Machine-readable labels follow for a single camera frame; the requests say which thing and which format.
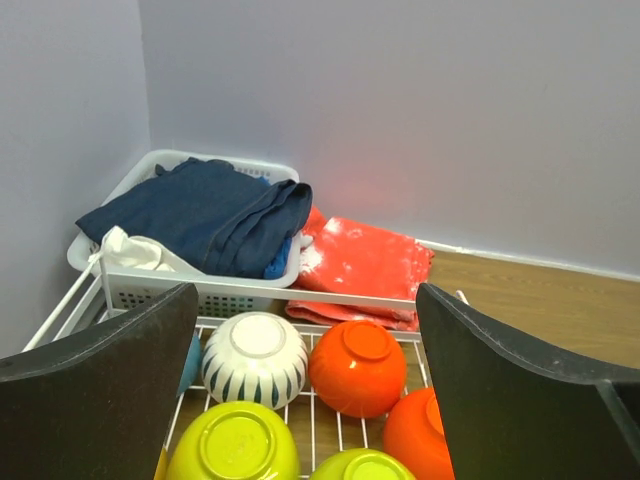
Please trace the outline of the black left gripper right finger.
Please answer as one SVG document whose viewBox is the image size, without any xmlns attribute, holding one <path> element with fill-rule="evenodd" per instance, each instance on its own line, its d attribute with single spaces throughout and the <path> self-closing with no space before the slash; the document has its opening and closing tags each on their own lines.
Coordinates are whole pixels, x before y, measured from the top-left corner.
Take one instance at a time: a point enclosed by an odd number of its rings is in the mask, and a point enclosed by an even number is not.
<svg viewBox="0 0 640 480">
<path fill-rule="evenodd" d="M 420 333 L 458 479 L 636 479 L 639 371 L 423 284 Z"/>
</svg>

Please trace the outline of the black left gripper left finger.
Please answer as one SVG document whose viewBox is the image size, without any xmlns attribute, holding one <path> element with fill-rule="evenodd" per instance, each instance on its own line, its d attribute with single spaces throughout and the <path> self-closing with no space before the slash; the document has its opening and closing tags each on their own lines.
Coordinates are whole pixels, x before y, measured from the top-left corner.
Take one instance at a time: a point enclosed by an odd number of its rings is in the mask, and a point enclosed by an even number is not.
<svg viewBox="0 0 640 480">
<path fill-rule="evenodd" d="M 197 313 L 183 283 L 2 359 L 2 478 L 153 478 Z"/>
</svg>

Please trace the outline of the orange bowl front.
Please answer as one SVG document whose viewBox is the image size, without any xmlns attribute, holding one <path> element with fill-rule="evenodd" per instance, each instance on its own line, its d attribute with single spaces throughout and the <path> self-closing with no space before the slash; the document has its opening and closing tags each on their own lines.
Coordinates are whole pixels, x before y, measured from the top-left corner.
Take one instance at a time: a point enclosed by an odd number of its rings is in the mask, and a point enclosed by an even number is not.
<svg viewBox="0 0 640 480">
<path fill-rule="evenodd" d="M 415 390 L 396 403 L 385 421 L 383 448 L 416 479 L 455 478 L 432 387 Z"/>
</svg>

